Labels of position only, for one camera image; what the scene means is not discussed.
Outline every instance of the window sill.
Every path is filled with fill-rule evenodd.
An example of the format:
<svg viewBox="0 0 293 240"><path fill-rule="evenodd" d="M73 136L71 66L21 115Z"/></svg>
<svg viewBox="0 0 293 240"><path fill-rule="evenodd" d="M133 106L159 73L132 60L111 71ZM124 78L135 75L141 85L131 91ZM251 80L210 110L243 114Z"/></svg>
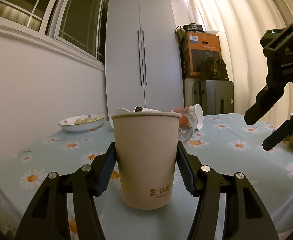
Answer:
<svg viewBox="0 0 293 240"><path fill-rule="evenodd" d="M73 60L89 65L93 68L105 71L104 64L74 49L66 44L52 39L42 33L32 30L26 26L0 17L0 35L31 43L32 45L48 49L50 51L62 54Z"/></svg>

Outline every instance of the light blue tablecloth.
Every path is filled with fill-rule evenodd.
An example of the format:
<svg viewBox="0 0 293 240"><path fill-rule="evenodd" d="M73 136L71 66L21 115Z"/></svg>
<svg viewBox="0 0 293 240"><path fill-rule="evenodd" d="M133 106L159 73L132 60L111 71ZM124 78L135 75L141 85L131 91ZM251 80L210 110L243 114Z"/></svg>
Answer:
<svg viewBox="0 0 293 240"><path fill-rule="evenodd" d="M264 151L263 139L272 129L263 122L248 126L239 114L206 116L203 128L196 130L184 145L188 153L198 156L202 164L219 173L243 172L260 195L278 232L283 232L293 228L293 148L283 141L272 151ZM83 164L90 164L95 155L105 153L113 140L109 122L85 133L61 130L0 163L0 208L8 214L8 223L17 227L49 172L73 173ZM177 166L172 202L163 208L135 210L123 202L120 189L116 166L107 191L95 198L106 239L187 238L198 198L185 190ZM72 194L68 203L71 236L77 239ZM222 228L221 212L216 239L221 237Z"/></svg>

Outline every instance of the metal screw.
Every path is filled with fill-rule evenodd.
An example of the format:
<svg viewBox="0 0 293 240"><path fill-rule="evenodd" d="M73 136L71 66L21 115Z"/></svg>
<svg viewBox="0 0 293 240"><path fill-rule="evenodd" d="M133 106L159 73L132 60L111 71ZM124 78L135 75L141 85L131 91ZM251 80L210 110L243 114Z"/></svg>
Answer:
<svg viewBox="0 0 293 240"><path fill-rule="evenodd" d="M244 179L244 174L241 173L241 172L238 172L238 173L236 174L236 176L237 176L238 179Z"/></svg>
<svg viewBox="0 0 293 240"><path fill-rule="evenodd" d="M82 170L83 170L83 171L89 171L89 170L91 170L91 166L90 166L90 165L84 165L84 166L82 167Z"/></svg>
<svg viewBox="0 0 293 240"><path fill-rule="evenodd" d="M55 172L51 172L49 174L49 179L54 179L57 176L57 174Z"/></svg>
<svg viewBox="0 0 293 240"><path fill-rule="evenodd" d="M208 165L203 165L201 167L201 170L206 171L206 172L209 172L211 170L211 168Z"/></svg>

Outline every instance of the cabinet handle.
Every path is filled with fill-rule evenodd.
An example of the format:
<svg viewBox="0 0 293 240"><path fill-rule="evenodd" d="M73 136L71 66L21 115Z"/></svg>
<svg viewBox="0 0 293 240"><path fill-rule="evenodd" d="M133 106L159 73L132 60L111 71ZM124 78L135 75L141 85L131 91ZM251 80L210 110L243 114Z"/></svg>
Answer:
<svg viewBox="0 0 293 240"><path fill-rule="evenodd" d="M140 74L140 86L142 87L139 30L138 30L138 48L139 48L139 74Z"/></svg>
<svg viewBox="0 0 293 240"><path fill-rule="evenodd" d="M143 36L143 55L144 55L144 71L146 74L146 86L147 86L147 65L146 65L146 51L145 51L145 45L144 45L144 31L142 29L142 36Z"/></svg>

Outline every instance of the window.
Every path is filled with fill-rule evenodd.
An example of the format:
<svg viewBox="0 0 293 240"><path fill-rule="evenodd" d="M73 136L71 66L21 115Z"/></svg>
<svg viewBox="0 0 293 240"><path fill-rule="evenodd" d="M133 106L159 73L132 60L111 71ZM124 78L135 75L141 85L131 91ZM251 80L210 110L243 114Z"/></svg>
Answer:
<svg viewBox="0 0 293 240"><path fill-rule="evenodd" d="M68 0L59 37L96 55L96 39L101 0Z"/></svg>
<svg viewBox="0 0 293 240"><path fill-rule="evenodd" d="M50 0L1 0L0 17L39 31Z"/></svg>
<svg viewBox="0 0 293 240"><path fill-rule="evenodd" d="M0 17L43 33L104 63L108 1L1 0Z"/></svg>

